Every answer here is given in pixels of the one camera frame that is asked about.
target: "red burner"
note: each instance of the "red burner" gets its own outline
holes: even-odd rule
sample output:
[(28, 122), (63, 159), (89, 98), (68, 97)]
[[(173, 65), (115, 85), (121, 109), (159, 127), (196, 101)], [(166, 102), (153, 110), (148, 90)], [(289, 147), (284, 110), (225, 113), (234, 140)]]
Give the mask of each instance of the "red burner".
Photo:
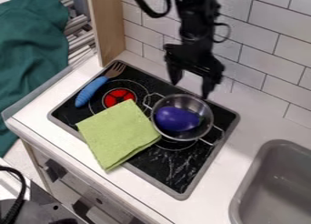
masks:
[(128, 99), (133, 99), (136, 102), (135, 93), (129, 89), (117, 88), (105, 94), (104, 104), (109, 108)]

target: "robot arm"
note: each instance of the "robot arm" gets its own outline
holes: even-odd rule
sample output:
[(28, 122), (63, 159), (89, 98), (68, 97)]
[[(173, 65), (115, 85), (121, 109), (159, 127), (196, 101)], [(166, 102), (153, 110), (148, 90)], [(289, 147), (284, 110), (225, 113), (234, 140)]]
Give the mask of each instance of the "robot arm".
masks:
[[(167, 15), (171, 9), (171, 0), (166, 1), (164, 13), (154, 12), (144, 0), (136, 0), (138, 5), (153, 18)], [(181, 27), (179, 34), (182, 45), (165, 45), (166, 65), (173, 85), (183, 77), (183, 70), (188, 70), (203, 78), (202, 96), (207, 98), (217, 84), (222, 80), (225, 67), (214, 57), (212, 50), (215, 41), (216, 26), (226, 24), (216, 23), (220, 4), (216, 0), (175, 0)]]

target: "dark green cloth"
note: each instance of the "dark green cloth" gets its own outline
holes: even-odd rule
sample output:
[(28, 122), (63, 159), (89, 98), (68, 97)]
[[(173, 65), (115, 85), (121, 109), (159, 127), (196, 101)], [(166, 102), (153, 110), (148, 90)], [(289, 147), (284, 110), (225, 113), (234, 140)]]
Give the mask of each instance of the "dark green cloth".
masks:
[[(59, 0), (0, 5), (0, 112), (67, 66), (67, 20), (68, 10)], [(1, 118), (0, 157), (16, 139)]]

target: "sink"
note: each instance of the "sink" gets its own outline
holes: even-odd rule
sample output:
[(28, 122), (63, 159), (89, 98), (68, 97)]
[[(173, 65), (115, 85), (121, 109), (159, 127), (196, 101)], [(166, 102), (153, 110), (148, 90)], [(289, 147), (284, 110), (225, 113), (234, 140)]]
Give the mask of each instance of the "sink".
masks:
[(233, 224), (310, 224), (311, 151), (284, 140), (264, 144), (229, 216)]

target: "green towel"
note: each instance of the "green towel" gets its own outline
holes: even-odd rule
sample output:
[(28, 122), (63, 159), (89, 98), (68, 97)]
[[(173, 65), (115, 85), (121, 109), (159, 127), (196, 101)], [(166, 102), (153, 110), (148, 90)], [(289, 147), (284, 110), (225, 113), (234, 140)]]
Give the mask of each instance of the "green towel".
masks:
[[(68, 16), (59, 0), (11, 0), (0, 5), (0, 112), (67, 66), (63, 31)], [(16, 140), (0, 118), (0, 157)]]
[(104, 170), (111, 170), (160, 139), (152, 123), (127, 100), (77, 124)]

